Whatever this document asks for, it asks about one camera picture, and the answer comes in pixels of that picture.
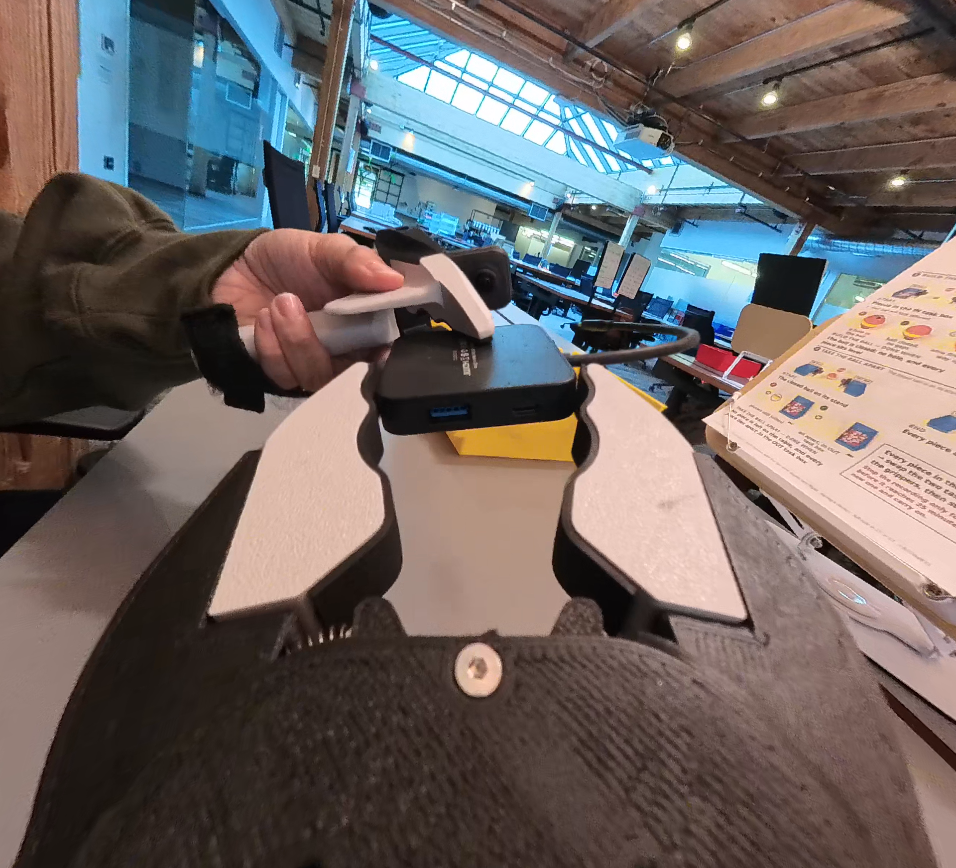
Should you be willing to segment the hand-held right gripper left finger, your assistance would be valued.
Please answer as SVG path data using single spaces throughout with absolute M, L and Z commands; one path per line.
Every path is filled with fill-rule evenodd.
M 400 575 L 400 530 L 373 399 L 357 363 L 310 396 L 259 453 L 208 615 L 297 618 L 313 640 L 350 627 Z

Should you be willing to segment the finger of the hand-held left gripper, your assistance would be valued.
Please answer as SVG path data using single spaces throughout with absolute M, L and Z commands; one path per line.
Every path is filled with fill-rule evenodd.
M 439 296 L 424 304 L 432 319 L 476 341 L 490 341 L 495 324 L 484 298 L 469 277 L 445 254 L 422 256 L 420 268 L 437 286 Z

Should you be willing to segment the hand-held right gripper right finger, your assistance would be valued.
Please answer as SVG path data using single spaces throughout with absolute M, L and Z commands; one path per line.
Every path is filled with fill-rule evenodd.
M 607 368 L 582 364 L 555 536 L 556 579 L 610 636 L 675 636 L 672 619 L 748 623 L 697 454 Z

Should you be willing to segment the black usb hub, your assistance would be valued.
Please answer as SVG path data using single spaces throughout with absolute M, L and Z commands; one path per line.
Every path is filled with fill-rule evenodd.
M 374 397 L 383 429 L 413 436 L 565 420 L 577 381 L 538 326 L 507 325 L 485 342 L 432 328 L 396 340 Z

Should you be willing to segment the yellow plastic box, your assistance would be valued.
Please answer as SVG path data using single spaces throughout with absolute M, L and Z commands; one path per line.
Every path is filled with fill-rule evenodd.
M 576 416 L 507 426 L 448 431 L 459 456 L 572 463 Z

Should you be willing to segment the grey desk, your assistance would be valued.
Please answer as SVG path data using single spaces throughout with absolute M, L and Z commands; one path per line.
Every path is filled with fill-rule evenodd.
M 610 636 L 575 470 L 381 425 L 400 575 L 215 621 L 291 415 L 173 392 L 2 559 L 2 866 L 954 866 L 954 772 L 793 543 L 697 454 L 748 623 Z

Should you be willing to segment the person's left hand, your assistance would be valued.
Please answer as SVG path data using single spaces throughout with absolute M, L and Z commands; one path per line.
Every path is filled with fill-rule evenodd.
M 210 300 L 231 305 L 239 326 L 252 326 L 260 366 L 274 385 L 314 393 L 353 363 L 383 359 L 387 351 L 332 357 L 308 313 L 352 293 L 402 286 L 400 273 L 347 236 L 275 229 L 256 237 L 221 274 Z

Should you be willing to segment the black office chair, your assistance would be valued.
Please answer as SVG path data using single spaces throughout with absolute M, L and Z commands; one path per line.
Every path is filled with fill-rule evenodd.
M 305 165 L 263 141 L 263 180 L 275 229 L 323 232 L 325 206 L 321 190 L 306 177 Z

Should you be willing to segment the tan rounded board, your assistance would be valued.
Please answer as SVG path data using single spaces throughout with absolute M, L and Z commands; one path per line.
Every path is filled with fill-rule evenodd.
M 804 315 L 749 303 L 740 312 L 731 349 L 738 356 L 765 362 L 775 360 L 813 328 Z

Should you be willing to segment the cardboard box with label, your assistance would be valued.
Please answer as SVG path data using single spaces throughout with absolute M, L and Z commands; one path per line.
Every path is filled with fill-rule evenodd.
M 712 450 L 954 635 L 955 243 L 771 361 Z

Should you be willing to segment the white ceiling projector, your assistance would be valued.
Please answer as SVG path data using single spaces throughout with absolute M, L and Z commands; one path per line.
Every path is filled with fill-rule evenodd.
M 621 156 L 656 160 L 671 155 L 674 135 L 667 121 L 654 109 L 640 106 L 630 110 L 628 120 L 617 133 L 613 148 Z

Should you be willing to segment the black monitor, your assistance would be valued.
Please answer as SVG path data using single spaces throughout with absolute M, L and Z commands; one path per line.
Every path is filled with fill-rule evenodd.
M 817 257 L 761 253 L 750 302 L 810 317 L 827 265 Z

